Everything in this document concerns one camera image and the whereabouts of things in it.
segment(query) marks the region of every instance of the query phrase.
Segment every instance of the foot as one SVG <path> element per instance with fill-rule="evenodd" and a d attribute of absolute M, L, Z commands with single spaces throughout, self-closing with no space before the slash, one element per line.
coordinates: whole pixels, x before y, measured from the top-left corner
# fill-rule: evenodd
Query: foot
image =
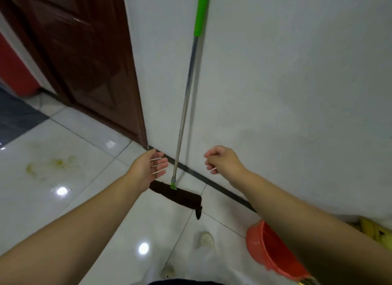
<path fill-rule="evenodd" d="M 170 264 L 167 264 L 165 268 L 162 270 L 162 279 L 167 280 L 167 279 L 175 279 L 175 278 L 176 278 L 176 272 L 174 271 L 174 268 Z"/>
<path fill-rule="evenodd" d="M 215 241 L 213 236 L 209 232 L 203 232 L 200 235 L 200 247 L 213 248 L 215 246 Z"/>

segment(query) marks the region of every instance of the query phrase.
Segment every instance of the dark brown mop pad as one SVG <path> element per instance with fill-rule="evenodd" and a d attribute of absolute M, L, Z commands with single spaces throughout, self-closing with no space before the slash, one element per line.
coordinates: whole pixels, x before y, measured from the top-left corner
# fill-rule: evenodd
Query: dark brown mop pad
<path fill-rule="evenodd" d="M 170 185 L 159 181 L 152 181 L 150 189 L 156 193 L 162 194 L 164 197 L 179 205 L 195 210 L 196 218 L 200 219 L 200 216 L 202 215 L 202 197 L 200 195 L 180 188 L 173 190 L 170 188 Z"/>

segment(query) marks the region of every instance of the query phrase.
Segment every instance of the hand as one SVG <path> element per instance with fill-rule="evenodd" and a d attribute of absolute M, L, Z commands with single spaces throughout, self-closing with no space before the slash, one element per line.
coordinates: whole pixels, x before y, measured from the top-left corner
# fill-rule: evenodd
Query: hand
<path fill-rule="evenodd" d="M 166 173 L 164 168 L 169 166 L 167 158 L 162 158 L 164 154 L 157 152 L 156 149 L 149 150 L 141 154 L 133 161 L 125 177 L 129 178 L 132 183 L 143 193 L 150 187 L 150 183 L 163 176 Z"/>
<path fill-rule="evenodd" d="M 207 158 L 205 165 L 212 174 L 220 173 L 234 188 L 238 187 L 237 184 L 247 169 L 232 149 L 215 146 L 208 150 L 204 157 Z"/>

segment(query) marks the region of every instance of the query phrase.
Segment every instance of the left hand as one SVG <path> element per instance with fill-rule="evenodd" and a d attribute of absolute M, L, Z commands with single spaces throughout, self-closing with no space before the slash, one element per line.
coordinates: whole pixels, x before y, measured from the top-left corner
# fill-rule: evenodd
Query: left hand
<path fill-rule="evenodd" d="M 156 149 L 149 150 L 141 154 L 133 161 L 125 177 L 129 177 L 135 187 L 143 193 L 150 187 L 150 183 L 166 173 L 164 168 L 169 166 L 167 158 L 162 158 L 164 154 Z"/>

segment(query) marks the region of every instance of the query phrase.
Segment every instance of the door panel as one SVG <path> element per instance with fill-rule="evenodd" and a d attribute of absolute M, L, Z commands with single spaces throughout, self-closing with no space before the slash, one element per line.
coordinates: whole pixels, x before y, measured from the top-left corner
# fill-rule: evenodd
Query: door panel
<path fill-rule="evenodd" d="M 18 0 L 75 101 L 147 145 L 124 3 Z"/>

